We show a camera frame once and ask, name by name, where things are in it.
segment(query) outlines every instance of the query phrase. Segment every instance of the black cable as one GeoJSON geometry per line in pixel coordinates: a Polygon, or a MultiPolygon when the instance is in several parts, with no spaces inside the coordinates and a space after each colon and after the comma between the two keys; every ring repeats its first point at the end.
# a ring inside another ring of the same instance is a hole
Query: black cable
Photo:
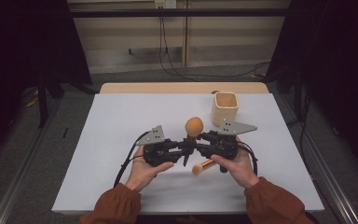
{"type": "Polygon", "coordinates": [[[164,70],[167,74],[170,74],[172,76],[179,76],[179,77],[183,77],[185,79],[189,79],[189,80],[192,80],[192,81],[196,81],[198,82],[196,79],[193,79],[191,77],[185,77],[181,74],[179,74],[176,69],[173,68],[173,65],[172,65],[172,62],[171,62],[171,57],[170,57],[170,53],[168,52],[168,46],[167,46],[167,40],[166,40],[166,37],[165,37],[165,25],[164,25],[164,19],[162,17],[159,18],[159,64],[161,65],[161,68],[162,70],[164,70]],[[166,52],[167,52],[167,55],[168,55],[168,59],[170,60],[170,64],[171,64],[171,67],[173,69],[173,71],[176,73],[171,73],[169,71],[167,71],[164,67],[164,65],[162,64],[162,58],[161,58],[161,50],[162,50],[162,37],[164,36],[164,41],[165,41],[165,49],[166,49],[166,52]]]}
{"type": "Polygon", "coordinates": [[[131,155],[132,155],[132,152],[133,150],[135,149],[135,146],[136,146],[136,143],[142,138],[144,137],[145,135],[147,135],[149,132],[145,132],[143,134],[141,134],[141,136],[139,136],[136,141],[133,143],[132,145],[132,148],[129,152],[129,155],[127,156],[127,159],[124,161],[124,163],[121,165],[121,169],[118,171],[118,174],[117,174],[117,177],[116,177],[116,180],[115,180],[115,185],[114,185],[114,188],[117,186],[118,182],[120,182],[120,178],[121,176],[123,175],[124,171],[126,170],[127,166],[129,165],[130,161],[132,161],[134,158],[130,159],[131,155]]]}
{"type": "Polygon", "coordinates": [[[253,76],[254,77],[260,77],[260,79],[258,79],[258,80],[255,80],[255,82],[259,82],[261,79],[263,79],[265,76],[266,76],[266,74],[264,74],[264,75],[262,75],[262,74],[259,74],[258,72],[257,72],[257,69],[258,68],[260,68],[260,67],[262,67],[263,65],[265,65],[265,64],[268,64],[269,62],[264,62],[264,63],[257,63],[257,64],[255,64],[255,67],[254,67],[254,73],[253,73],[253,76]]]}
{"type": "Polygon", "coordinates": [[[132,157],[132,159],[130,159],[130,161],[133,161],[134,159],[139,158],[139,157],[143,157],[143,155],[132,157]]]}
{"type": "Polygon", "coordinates": [[[304,154],[304,148],[303,148],[303,138],[304,138],[304,132],[307,126],[307,115],[308,115],[308,111],[310,110],[310,92],[308,91],[306,96],[305,96],[305,102],[304,102],[304,107],[302,110],[302,118],[303,118],[303,125],[301,128],[301,135],[300,135],[300,154],[301,154],[301,158],[305,164],[305,167],[307,168],[307,171],[310,172],[310,167],[308,166],[307,160],[305,158],[305,154],[304,154]]]}
{"type": "Polygon", "coordinates": [[[244,145],[244,147],[238,146],[240,149],[243,149],[243,150],[247,151],[249,153],[249,155],[251,155],[252,164],[254,166],[254,173],[255,173],[255,175],[257,175],[257,161],[258,161],[258,159],[255,157],[255,154],[254,154],[252,148],[249,147],[249,145],[247,145],[246,143],[243,143],[243,142],[238,142],[238,143],[241,143],[241,144],[244,145]]]}
{"type": "Polygon", "coordinates": [[[298,119],[292,119],[286,123],[286,126],[289,129],[289,128],[293,127],[293,125],[295,125],[295,123],[297,123],[297,122],[298,122],[298,119]]]}
{"type": "Polygon", "coordinates": [[[241,73],[241,74],[237,74],[237,75],[231,75],[231,76],[224,76],[224,75],[221,75],[221,76],[217,75],[217,76],[215,76],[215,75],[206,75],[206,74],[185,74],[185,75],[180,74],[180,73],[173,67],[172,61],[171,61],[171,57],[170,57],[170,53],[168,52],[167,39],[166,39],[166,35],[165,35],[165,22],[164,22],[164,18],[163,18],[163,17],[160,17],[159,19],[160,19],[160,21],[159,21],[159,22],[160,22],[160,26],[159,26],[159,28],[160,28],[160,29],[159,29],[159,62],[160,62],[160,65],[161,65],[162,69],[163,69],[166,73],[168,73],[168,74],[170,74],[170,75],[172,75],[172,76],[179,76],[179,77],[183,77],[183,78],[186,78],[186,79],[189,79],[189,80],[192,80],[192,81],[196,81],[196,82],[199,82],[199,81],[196,80],[196,79],[193,79],[193,78],[191,78],[191,77],[241,77],[241,76],[246,76],[246,75],[249,75],[249,74],[251,74],[251,73],[253,73],[253,72],[256,72],[257,69],[259,69],[259,68],[261,68],[262,66],[264,66],[265,64],[268,64],[268,63],[269,63],[269,62],[257,63],[257,64],[255,65],[255,68],[254,68],[254,69],[252,69],[252,70],[250,70],[250,71],[248,71],[248,72],[245,72],[245,73],[241,73]],[[161,38],[162,38],[162,37],[164,37],[165,49],[166,49],[166,52],[167,52],[167,56],[168,56],[168,59],[169,59],[171,68],[172,68],[172,70],[175,72],[175,74],[174,74],[174,73],[171,73],[171,72],[169,72],[169,71],[167,71],[167,70],[164,68],[164,66],[162,65],[162,59],[161,59],[161,50],[162,50],[162,46],[161,46],[162,40],[161,40],[161,38]]]}

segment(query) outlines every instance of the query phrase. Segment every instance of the hand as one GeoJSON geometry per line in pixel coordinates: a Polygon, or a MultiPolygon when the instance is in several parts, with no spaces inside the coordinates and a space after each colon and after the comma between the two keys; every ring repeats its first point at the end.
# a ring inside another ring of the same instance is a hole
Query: hand
{"type": "Polygon", "coordinates": [[[237,157],[233,161],[218,155],[212,155],[211,160],[228,169],[235,181],[246,189],[249,189],[260,180],[253,172],[249,153],[241,148],[238,148],[237,157]]]}
{"type": "Polygon", "coordinates": [[[153,178],[160,172],[164,172],[173,167],[173,162],[167,161],[157,167],[153,167],[144,160],[144,147],[138,147],[133,157],[130,177],[125,186],[127,188],[140,192],[152,182],[153,178]]]}

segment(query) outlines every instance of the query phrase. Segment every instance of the metal bracket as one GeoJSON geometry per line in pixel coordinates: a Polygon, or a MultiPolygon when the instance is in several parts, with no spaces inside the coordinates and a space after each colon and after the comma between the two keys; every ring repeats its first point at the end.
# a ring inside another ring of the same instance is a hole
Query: metal bracket
{"type": "Polygon", "coordinates": [[[138,142],[136,142],[136,146],[145,146],[156,143],[162,143],[165,141],[164,132],[162,131],[161,125],[152,129],[149,133],[147,133],[143,138],[141,138],[138,142]]]}
{"type": "Polygon", "coordinates": [[[223,119],[223,123],[219,126],[219,130],[217,132],[220,135],[237,135],[255,130],[257,130],[257,127],[254,125],[223,119]]]}

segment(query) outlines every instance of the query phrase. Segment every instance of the white paper sheet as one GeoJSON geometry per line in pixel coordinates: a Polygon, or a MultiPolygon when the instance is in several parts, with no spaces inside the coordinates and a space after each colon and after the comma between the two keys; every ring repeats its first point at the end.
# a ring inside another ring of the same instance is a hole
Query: white paper sheet
{"type": "MultiPolygon", "coordinates": [[[[258,158],[258,175],[294,193],[307,210],[323,210],[296,145],[272,94],[238,94],[237,122],[257,126],[240,139],[258,158]]],[[[200,117],[211,123],[211,94],[99,94],[95,96],[74,157],[52,211],[92,211],[102,193],[114,185],[120,165],[139,135],[162,125],[166,138],[182,141],[185,124],[200,117]]],[[[235,214],[245,211],[243,189],[218,165],[194,176],[194,164],[206,161],[197,150],[187,166],[183,158],[159,174],[141,193],[141,214],[235,214]]],[[[125,182],[131,165],[121,177],[125,182]]]]}

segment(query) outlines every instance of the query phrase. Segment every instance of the table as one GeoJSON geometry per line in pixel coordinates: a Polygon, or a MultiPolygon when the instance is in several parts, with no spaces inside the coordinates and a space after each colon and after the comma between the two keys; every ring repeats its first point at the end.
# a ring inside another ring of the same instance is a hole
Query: table
{"type": "MultiPolygon", "coordinates": [[[[324,209],[279,108],[264,84],[184,82],[103,85],[102,94],[94,99],[52,211],[66,215],[91,211],[99,196],[113,187],[120,164],[141,133],[161,124],[166,137],[181,141],[186,134],[186,120],[194,116],[202,118],[205,132],[215,129],[208,119],[212,91],[237,93],[240,109],[236,121],[258,127],[240,138],[259,159],[259,175],[293,192],[307,210],[324,209]]],[[[182,165],[182,158],[172,169],[159,174],[142,191],[141,214],[244,213],[243,189],[229,174],[220,173],[217,165],[198,177],[191,174],[192,165],[202,161],[205,158],[195,151],[187,167],[182,165]]],[[[121,180],[125,181],[129,173],[130,168],[121,180]]]]}

